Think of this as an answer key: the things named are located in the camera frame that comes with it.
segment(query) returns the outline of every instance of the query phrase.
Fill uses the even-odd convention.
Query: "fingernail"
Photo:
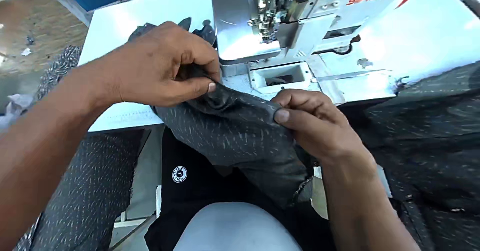
[[[208,84],[208,92],[213,92],[217,88],[217,85],[214,82]]]
[[[290,113],[285,109],[280,109],[275,113],[275,121],[277,123],[285,123],[289,120]]]

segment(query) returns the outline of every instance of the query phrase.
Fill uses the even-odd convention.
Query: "metal plate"
[[[247,24],[251,19],[248,0],[212,0],[212,4],[220,63],[232,65],[280,53],[279,41],[261,43],[260,36]]]

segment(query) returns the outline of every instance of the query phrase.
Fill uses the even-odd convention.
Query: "right hand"
[[[345,115],[327,95],[318,91],[285,89],[272,101],[283,107],[275,113],[275,121],[293,130],[297,143],[321,165],[344,159],[375,164]]]

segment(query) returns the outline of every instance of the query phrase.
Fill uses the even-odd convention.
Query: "industrial sewing machine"
[[[261,94],[307,88],[309,57],[349,53],[363,25],[406,1],[212,0],[223,76],[248,73]]]

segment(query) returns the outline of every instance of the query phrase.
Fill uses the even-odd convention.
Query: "floor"
[[[164,128],[164,125],[153,127],[152,133],[141,150],[133,177],[132,197],[127,208],[128,219],[148,217],[155,212],[156,188],[161,184],[161,141]],[[128,240],[122,242],[115,250],[148,250],[143,236],[154,220],[150,220],[148,224],[137,231],[135,235],[128,237]],[[110,246],[117,244],[134,229],[134,226],[114,228]]]
[[[7,96],[33,94],[43,71],[68,45],[82,46],[88,28],[56,0],[0,2],[0,114]],[[34,41],[30,45],[27,37]],[[30,54],[22,56],[29,48]]]

